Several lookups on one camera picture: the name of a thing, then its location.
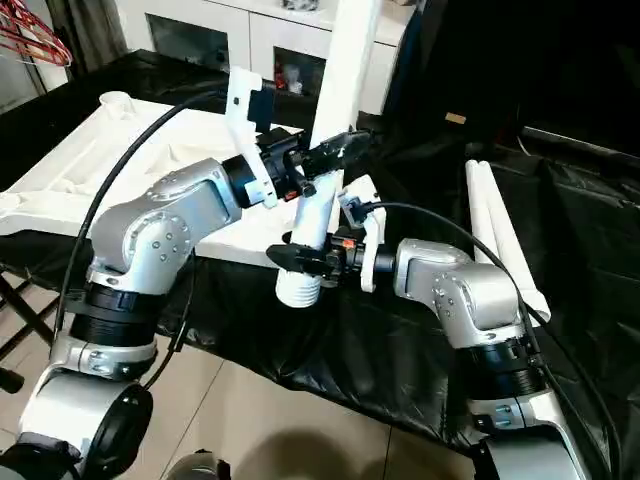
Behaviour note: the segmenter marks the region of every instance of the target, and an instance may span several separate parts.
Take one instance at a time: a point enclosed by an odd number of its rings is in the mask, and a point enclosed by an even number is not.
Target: black folding stand
[[[53,332],[44,322],[45,318],[55,309],[58,298],[49,302],[39,313],[36,313],[27,302],[20,296],[20,293],[29,286],[29,281],[25,280],[15,289],[0,275],[0,311],[6,306],[11,307],[26,325],[18,333],[6,341],[0,347],[0,362],[4,360],[27,336],[35,331],[40,337],[51,345],[53,342]],[[0,367],[0,389],[8,393],[16,393],[22,388],[24,379],[15,372]]]

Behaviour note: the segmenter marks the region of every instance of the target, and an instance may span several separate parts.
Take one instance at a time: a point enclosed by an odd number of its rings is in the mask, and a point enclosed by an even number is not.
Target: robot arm
[[[368,227],[369,237],[375,231],[371,223],[381,227],[384,219],[374,216],[381,209],[364,218],[355,214],[363,202],[377,199],[370,179],[356,183],[340,200],[351,226]],[[476,478],[590,478],[528,340],[518,292],[503,270],[442,243],[405,239],[390,260],[382,246],[359,242],[357,235],[337,240],[331,238],[323,254],[300,246],[272,247],[268,253],[281,267],[321,275],[332,285],[344,273],[368,275],[365,259],[375,258],[375,271],[393,272],[396,295],[436,314],[462,367],[473,424],[484,436],[475,451]],[[363,290],[370,291],[365,283]]]
[[[257,88],[249,83],[244,91],[237,84],[229,91],[234,110],[253,100]],[[368,133],[350,132],[309,151],[305,135],[275,129],[256,145],[255,126],[239,115],[229,123],[242,155],[171,172],[94,223],[88,281],[66,301],[75,317],[53,346],[21,417],[17,443],[0,457],[1,479],[108,479],[129,468],[153,408],[138,380],[155,360],[164,296],[191,250],[238,221],[242,209],[273,206],[273,195],[314,195],[316,176],[357,160],[370,142]],[[38,460],[44,456],[45,463]]]

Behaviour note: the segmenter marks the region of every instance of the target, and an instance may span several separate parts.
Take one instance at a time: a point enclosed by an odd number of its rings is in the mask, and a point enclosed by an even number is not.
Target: white pole
[[[474,237],[484,243],[496,256],[499,256],[496,237],[493,234],[491,215],[484,192],[482,172],[478,162],[469,160],[465,164],[467,173],[467,190],[469,193],[469,212],[471,214],[471,231]],[[475,247],[475,258],[478,263],[493,264],[489,257]]]
[[[369,65],[382,0],[340,0],[324,70],[311,148],[355,126],[360,92]],[[320,249],[334,207],[336,188],[342,187],[342,172],[316,179],[317,193],[300,198],[291,242]],[[313,305],[320,294],[320,277],[278,272],[276,295],[293,308]]]
[[[491,166],[487,162],[480,162],[484,192],[491,215],[491,224],[495,235],[500,260],[515,280],[523,300],[531,305],[542,318],[548,322],[551,319],[549,305],[544,295],[538,291],[531,276],[529,265],[522,252],[522,247],[511,224],[511,218],[500,195],[500,190],[493,177]]]

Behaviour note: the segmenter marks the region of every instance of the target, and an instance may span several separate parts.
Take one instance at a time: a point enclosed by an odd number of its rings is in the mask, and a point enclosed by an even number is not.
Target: white cabinet
[[[251,68],[249,12],[204,0],[116,0],[129,50]]]
[[[131,50],[157,51],[212,68],[238,65],[269,80],[282,80],[283,69],[293,70],[302,92],[317,95],[339,0],[321,0],[318,11],[307,13],[285,10],[280,0],[116,1]],[[360,110],[382,113],[413,11],[384,2]]]

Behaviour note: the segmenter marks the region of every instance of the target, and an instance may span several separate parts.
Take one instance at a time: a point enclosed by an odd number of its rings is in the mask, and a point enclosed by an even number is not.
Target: black plastic sheet
[[[4,188],[23,175],[97,107],[120,89],[173,103],[217,74],[138,52],[79,82],[0,117]],[[313,105],[280,99],[277,121],[308,126]],[[221,111],[221,104],[205,108]],[[38,132],[16,144],[25,129]],[[380,155],[367,166],[383,199],[411,201],[469,225],[464,151],[420,146]],[[640,478],[640,188],[637,171],[589,169],[495,151],[496,180],[552,325],[601,387],[624,444],[625,478]],[[347,172],[348,176],[359,172]],[[405,237],[469,245],[429,219],[388,213],[388,242]],[[0,266],[45,288],[62,281],[72,239],[39,232],[0,237]],[[81,288],[89,243],[73,288]],[[396,298],[390,279],[376,292],[326,290],[318,304],[292,310],[274,294],[276,272],[198,258],[189,342],[244,365],[287,388],[313,392],[402,429],[465,451],[473,434],[453,351],[425,307]],[[160,321],[176,329],[189,272],[178,278]],[[574,373],[544,335],[545,358],[594,430],[599,423]]]

